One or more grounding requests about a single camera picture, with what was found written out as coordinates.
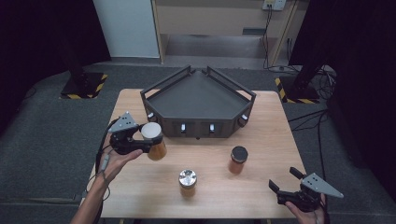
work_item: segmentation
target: floor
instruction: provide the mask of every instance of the floor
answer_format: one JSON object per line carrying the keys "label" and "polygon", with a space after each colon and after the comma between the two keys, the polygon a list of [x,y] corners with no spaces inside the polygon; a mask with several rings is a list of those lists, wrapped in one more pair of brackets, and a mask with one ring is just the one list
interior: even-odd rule
{"label": "floor", "polygon": [[[20,124],[15,129],[21,132],[20,135],[26,136],[38,136],[40,139],[42,137],[48,137],[48,141],[42,142],[24,142],[24,141],[10,141],[10,142],[0,142],[2,147],[7,150],[0,150],[0,155],[3,155],[1,167],[13,167],[12,169],[0,169],[0,176],[5,176],[9,183],[0,182],[0,190],[10,189],[16,194],[16,197],[21,197],[26,195],[31,195],[40,193],[40,196],[50,197],[51,194],[46,188],[50,188],[55,192],[69,192],[70,188],[85,188],[87,176],[80,176],[82,170],[91,170],[91,157],[86,157],[87,154],[94,156],[93,152],[81,151],[82,148],[91,147],[91,142],[87,139],[96,139],[99,141],[99,137],[94,132],[87,132],[83,137],[76,138],[73,142],[76,142],[73,146],[68,143],[69,139],[64,139],[63,141],[58,141],[63,139],[65,136],[73,135],[81,130],[62,130],[59,136],[55,139],[51,138],[51,130],[56,130],[57,127],[53,125],[58,124],[58,126],[67,125],[69,123],[76,122],[78,124],[86,124],[87,126],[92,126],[96,131],[101,130],[103,125],[106,125],[107,119],[96,120],[94,123],[91,122],[90,116],[81,114],[80,116],[72,116],[77,113],[74,108],[78,108],[80,111],[84,111],[87,107],[91,111],[100,113],[104,118],[108,118],[108,114],[111,114],[111,107],[109,104],[114,104],[114,99],[117,98],[119,88],[134,88],[138,85],[142,85],[143,81],[147,84],[150,80],[147,80],[144,76],[153,77],[152,74],[158,70],[158,67],[163,67],[166,71],[171,71],[173,67],[181,67],[186,64],[191,65],[193,68],[204,68],[211,65],[215,68],[239,68],[234,70],[227,70],[227,75],[233,75],[234,77],[239,77],[243,81],[245,77],[238,76],[241,71],[244,71],[247,76],[252,78],[246,82],[249,83],[249,87],[252,90],[271,90],[274,88],[274,76],[276,73],[269,73],[268,71],[263,72],[263,53],[264,50],[259,47],[260,38],[259,37],[227,37],[227,36],[172,36],[171,41],[168,46],[168,51],[166,52],[166,57],[164,63],[160,63],[158,59],[136,59],[136,58],[114,58],[112,62],[98,63],[93,66],[88,66],[88,71],[102,71],[109,72],[116,76],[109,78],[106,81],[105,89],[100,93],[99,99],[93,101],[60,101],[58,99],[58,85],[60,82],[68,79],[68,76],[60,77],[50,77],[47,80],[37,84],[37,94],[35,97],[29,99],[24,103],[24,109],[21,115],[26,115],[22,117],[17,122]],[[276,72],[287,71],[288,68],[284,67],[288,64],[287,52],[282,51],[276,65],[281,67],[275,68]],[[132,65],[132,66],[111,66],[111,65]],[[142,69],[139,66],[150,66],[154,68]],[[122,82],[121,77],[129,76],[128,80]],[[138,83],[136,80],[142,78],[142,83]],[[308,112],[317,111],[323,109],[325,104],[318,105],[297,105],[297,104],[283,104],[285,113],[290,118],[296,118],[301,115],[305,115]],[[35,114],[35,118],[31,119],[30,114]],[[51,123],[46,122],[48,118],[52,117],[62,117],[63,119],[54,119]],[[290,127],[295,127],[298,123],[291,123]],[[35,127],[39,130],[44,130],[42,133],[36,133]],[[381,188],[380,185],[375,181],[375,178],[369,170],[357,169],[348,161],[348,157],[343,149],[340,139],[332,125],[331,122],[323,122],[323,139],[322,144],[325,148],[325,167],[328,178],[336,186],[341,187],[342,192],[345,193],[346,197],[344,200],[331,199],[330,200],[330,212],[332,223],[385,223],[392,224],[396,223],[396,205],[389,198],[387,193]],[[7,135],[9,139],[15,139],[14,133]],[[320,162],[318,161],[318,139],[317,132],[314,130],[303,131],[303,132],[293,132],[297,147],[299,148],[300,154],[302,156],[305,170],[308,172],[317,171]],[[23,147],[23,149],[29,148],[31,145],[34,146],[33,149],[29,151],[26,150],[16,150],[16,148]],[[50,148],[69,148],[74,153],[61,154],[56,153],[56,150],[49,150],[49,154],[42,155],[39,150],[42,145],[48,146]],[[18,156],[16,161],[7,160],[6,155]],[[35,155],[35,160],[31,161],[31,156]],[[58,161],[62,165],[67,165],[69,169],[61,171],[51,170],[48,176],[42,176],[40,169],[43,164],[46,167],[59,167],[58,163],[50,161],[49,158],[58,157]],[[17,170],[25,167],[27,168],[21,170],[19,173]],[[25,180],[28,175],[29,178],[33,178],[32,181],[26,183],[25,185],[20,184],[19,178]],[[68,184],[59,185],[54,183],[53,180],[59,180]],[[36,188],[36,192],[30,191],[31,188]],[[62,197],[68,197],[69,195],[62,194]],[[6,220],[26,220],[22,223],[54,223],[54,219],[59,220],[69,220],[73,216],[76,207],[65,207],[60,205],[38,205],[30,206],[26,204],[18,204],[16,206],[6,206],[0,204],[0,218],[5,217]],[[165,224],[176,224],[176,223],[193,223],[194,220],[162,220],[162,219],[145,219],[142,223],[165,223]],[[242,223],[254,223],[254,220],[230,220],[230,219],[220,219],[220,220],[204,220],[205,223],[217,223],[217,224],[242,224]],[[132,219],[125,219],[122,223],[133,223]],[[106,223],[121,223],[118,218],[107,218]],[[273,223],[273,224],[286,224],[286,223],[297,223],[295,219],[271,219],[271,220],[261,220],[261,223]]]}

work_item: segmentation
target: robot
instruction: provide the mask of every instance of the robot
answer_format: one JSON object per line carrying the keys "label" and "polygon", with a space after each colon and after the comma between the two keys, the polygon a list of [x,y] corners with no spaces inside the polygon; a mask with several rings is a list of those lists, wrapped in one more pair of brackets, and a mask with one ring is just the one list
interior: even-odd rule
{"label": "robot", "polygon": [[294,167],[290,167],[290,173],[302,179],[300,190],[296,192],[286,192],[270,179],[269,188],[276,194],[277,203],[285,204],[286,202],[294,203],[303,212],[313,212],[320,207],[320,194],[326,194],[337,198],[344,198],[344,194],[332,187],[318,175],[303,175]]}
{"label": "robot", "polygon": [[150,140],[135,140],[133,138],[134,134],[137,131],[141,132],[143,126],[144,124],[137,124],[128,111],[125,112],[110,124],[108,129],[108,132],[111,133],[110,145],[121,155],[126,155],[138,149],[142,149],[144,153],[149,153],[150,148],[153,145],[160,144],[163,137],[158,136]]}

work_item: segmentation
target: brown jar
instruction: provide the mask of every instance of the brown jar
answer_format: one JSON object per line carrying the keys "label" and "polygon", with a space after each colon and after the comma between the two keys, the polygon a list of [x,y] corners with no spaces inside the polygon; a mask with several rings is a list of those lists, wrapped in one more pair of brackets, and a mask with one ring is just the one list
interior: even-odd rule
{"label": "brown jar", "polygon": [[247,159],[248,151],[244,147],[234,147],[231,151],[231,158],[228,164],[229,171],[235,175],[239,175]]}
{"label": "brown jar", "polygon": [[[160,124],[156,122],[149,122],[142,127],[141,131],[145,140],[152,139],[162,135]],[[158,161],[166,155],[167,149],[165,142],[162,140],[160,144],[153,145],[149,150],[148,157],[152,161]]]}

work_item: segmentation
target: jar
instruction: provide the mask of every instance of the jar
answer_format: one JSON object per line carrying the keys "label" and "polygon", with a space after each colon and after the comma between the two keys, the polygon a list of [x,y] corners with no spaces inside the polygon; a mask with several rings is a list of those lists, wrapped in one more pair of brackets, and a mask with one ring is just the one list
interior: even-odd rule
{"label": "jar", "polygon": [[183,197],[192,197],[195,194],[197,175],[193,170],[183,170],[178,176],[180,193]]}
{"label": "jar", "polygon": [[[145,140],[151,140],[155,137],[162,135],[162,129],[160,124],[156,122],[149,122],[142,127],[141,131],[143,138]],[[165,146],[165,142],[162,140],[160,144],[151,146],[148,157],[152,161],[158,161],[162,159],[166,155],[167,149]]]}
{"label": "jar", "polygon": [[234,147],[231,151],[231,158],[228,164],[229,171],[235,175],[239,175],[247,159],[248,151],[244,147]]}

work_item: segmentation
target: yellow and black tape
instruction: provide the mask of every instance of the yellow and black tape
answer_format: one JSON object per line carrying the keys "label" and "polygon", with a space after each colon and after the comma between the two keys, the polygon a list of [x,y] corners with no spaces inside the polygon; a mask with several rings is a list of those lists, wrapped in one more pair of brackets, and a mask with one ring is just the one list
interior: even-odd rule
{"label": "yellow and black tape", "polygon": [[275,79],[277,89],[279,90],[279,96],[283,103],[293,103],[293,104],[319,104],[320,101],[316,99],[290,99],[288,98],[285,90],[283,89],[282,83],[279,78]]}
{"label": "yellow and black tape", "polygon": [[91,94],[61,94],[62,99],[93,99],[99,95],[100,90],[103,88],[105,81],[107,79],[107,75],[102,75],[102,79],[98,83],[96,87],[96,91]]}

